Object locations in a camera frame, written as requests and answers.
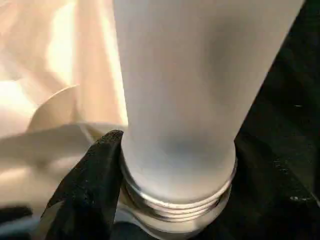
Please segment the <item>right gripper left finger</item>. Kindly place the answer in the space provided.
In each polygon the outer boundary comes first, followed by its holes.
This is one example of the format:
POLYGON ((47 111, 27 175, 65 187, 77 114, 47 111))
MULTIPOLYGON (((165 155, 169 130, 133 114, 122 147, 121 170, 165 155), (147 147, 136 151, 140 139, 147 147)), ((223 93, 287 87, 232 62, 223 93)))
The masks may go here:
POLYGON ((103 135, 62 179, 41 216, 41 239, 110 238, 123 182, 122 136, 103 135))

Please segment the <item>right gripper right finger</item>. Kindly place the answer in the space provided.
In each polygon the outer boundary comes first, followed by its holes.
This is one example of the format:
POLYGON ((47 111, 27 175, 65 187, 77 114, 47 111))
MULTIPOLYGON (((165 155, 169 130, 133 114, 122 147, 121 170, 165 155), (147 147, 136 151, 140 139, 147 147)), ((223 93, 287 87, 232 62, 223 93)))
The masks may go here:
POLYGON ((320 208, 271 148, 249 134, 235 139, 237 169, 228 203, 201 240, 318 240, 320 208))

